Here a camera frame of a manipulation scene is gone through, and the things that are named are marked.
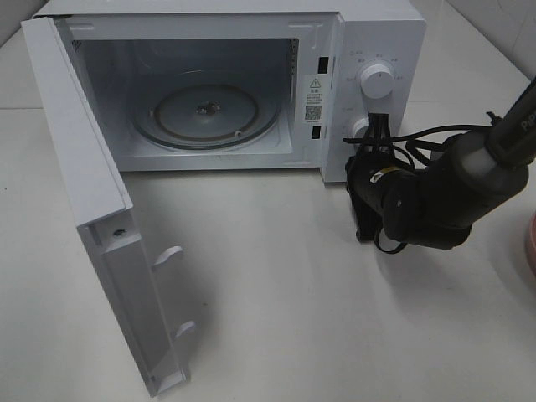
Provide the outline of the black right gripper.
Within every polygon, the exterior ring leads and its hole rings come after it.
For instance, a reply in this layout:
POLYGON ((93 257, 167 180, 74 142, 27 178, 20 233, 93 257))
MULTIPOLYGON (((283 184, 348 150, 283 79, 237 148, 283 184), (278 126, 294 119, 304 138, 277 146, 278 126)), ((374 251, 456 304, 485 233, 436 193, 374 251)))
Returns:
POLYGON ((368 114, 368 128, 363 136, 364 145, 356 147, 353 157, 345 166, 347 191, 357 218, 380 216, 386 192, 382 179, 391 173, 414 173, 415 164, 407 152, 406 159, 396 155, 391 139, 388 114, 368 114))

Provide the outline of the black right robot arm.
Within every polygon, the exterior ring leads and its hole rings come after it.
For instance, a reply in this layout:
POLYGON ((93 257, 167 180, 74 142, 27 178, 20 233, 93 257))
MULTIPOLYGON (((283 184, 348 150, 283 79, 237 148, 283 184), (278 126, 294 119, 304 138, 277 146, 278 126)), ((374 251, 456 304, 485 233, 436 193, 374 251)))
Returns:
POLYGON ((473 224, 520 193, 535 159, 535 84, 488 126, 447 125, 392 137, 389 117, 371 113, 346 165, 359 242, 385 235, 440 250, 466 241, 473 224))

